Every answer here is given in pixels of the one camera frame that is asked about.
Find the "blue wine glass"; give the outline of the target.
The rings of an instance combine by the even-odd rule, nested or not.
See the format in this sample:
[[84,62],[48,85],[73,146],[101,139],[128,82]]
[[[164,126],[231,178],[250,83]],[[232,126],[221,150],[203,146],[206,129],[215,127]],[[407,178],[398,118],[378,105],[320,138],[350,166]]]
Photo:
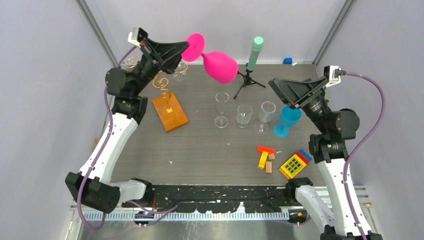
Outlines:
[[273,132],[280,138],[287,137],[290,128],[293,127],[302,117],[302,111],[297,108],[284,106],[279,116],[279,123],[273,127]]

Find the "pink wine glass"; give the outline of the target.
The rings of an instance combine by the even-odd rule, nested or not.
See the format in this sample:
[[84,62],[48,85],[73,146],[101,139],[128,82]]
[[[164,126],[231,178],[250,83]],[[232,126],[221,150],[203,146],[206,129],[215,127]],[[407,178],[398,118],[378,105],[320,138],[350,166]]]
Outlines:
[[182,59],[186,62],[194,62],[202,57],[206,73],[220,84],[229,84],[238,74],[238,64],[228,54],[222,51],[204,53],[205,38],[200,33],[189,35],[186,40],[188,47],[182,53]]

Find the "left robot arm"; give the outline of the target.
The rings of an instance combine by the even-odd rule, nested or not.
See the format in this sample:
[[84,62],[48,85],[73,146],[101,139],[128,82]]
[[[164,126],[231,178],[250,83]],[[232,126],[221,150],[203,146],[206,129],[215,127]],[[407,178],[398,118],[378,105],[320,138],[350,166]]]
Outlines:
[[107,129],[83,167],[65,178],[79,211],[86,206],[109,214],[128,201],[135,200],[141,207],[153,202],[150,182],[132,178],[112,183],[111,177],[125,144],[146,113],[149,99],[140,96],[140,92],[159,73],[174,73],[188,46],[187,41],[159,43],[145,38],[135,43],[142,58],[132,70],[118,66],[107,71],[105,93],[114,97],[113,106],[106,108]]

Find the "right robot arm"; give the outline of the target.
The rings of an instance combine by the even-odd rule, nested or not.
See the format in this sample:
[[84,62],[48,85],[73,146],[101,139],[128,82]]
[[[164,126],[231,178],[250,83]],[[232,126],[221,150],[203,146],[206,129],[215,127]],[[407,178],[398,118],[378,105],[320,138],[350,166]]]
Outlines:
[[351,109],[333,111],[325,93],[339,84],[339,77],[294,81],[274,78],[269,86],[291,109],[303,110],[319,130],[309,137],[309,152],[324,178],[330,204],[317,196],[308,178],[294,178],[286,184],[285,198],[291,205],[301,204],[320,230],[322,240],[380,240],[363,215],[352,182],[346,147],[360,126],[358,115]]

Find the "clear round wine glass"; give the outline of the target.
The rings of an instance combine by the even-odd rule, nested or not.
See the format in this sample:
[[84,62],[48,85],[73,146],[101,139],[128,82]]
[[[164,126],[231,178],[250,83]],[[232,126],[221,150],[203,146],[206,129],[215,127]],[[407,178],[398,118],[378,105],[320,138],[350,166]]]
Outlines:
[[276,113],[276,105],[271,101],[265,101],[261,104],[258,113],[259,121],[255,123],[254,129],[258,133],[265,133],[269,129],[268,123],[271,122]]

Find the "clear champagne flute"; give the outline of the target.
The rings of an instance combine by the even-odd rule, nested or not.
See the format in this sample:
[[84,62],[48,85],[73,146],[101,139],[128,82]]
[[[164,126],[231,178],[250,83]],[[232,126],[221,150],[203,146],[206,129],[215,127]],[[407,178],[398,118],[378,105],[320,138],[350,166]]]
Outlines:
[[214,124],[219,129],[226,128],[228,125],[228,119],[224,116],[228,100],[229,95],[224,91],[218,92],[215,95],[215,101],[219,115],[215,118]]

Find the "clear tumbler wine glass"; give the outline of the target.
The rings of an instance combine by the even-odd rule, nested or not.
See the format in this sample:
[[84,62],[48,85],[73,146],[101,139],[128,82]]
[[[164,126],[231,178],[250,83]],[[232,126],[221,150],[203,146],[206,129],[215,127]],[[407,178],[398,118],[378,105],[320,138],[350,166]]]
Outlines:
[[247,104],[242,104],[237,108],[236,121],[239,128],[246,128],[252,118],[253,109]]

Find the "clear frosted wine glass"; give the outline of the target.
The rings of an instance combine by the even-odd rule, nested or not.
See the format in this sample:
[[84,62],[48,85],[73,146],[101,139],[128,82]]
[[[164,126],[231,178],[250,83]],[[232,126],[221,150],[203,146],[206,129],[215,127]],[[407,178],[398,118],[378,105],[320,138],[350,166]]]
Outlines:
[[188,65],[181,61],[176,69],[175,72],[173,73],[173,79],[177,82],[182,82],[187,78],[187,70],[188,70]]

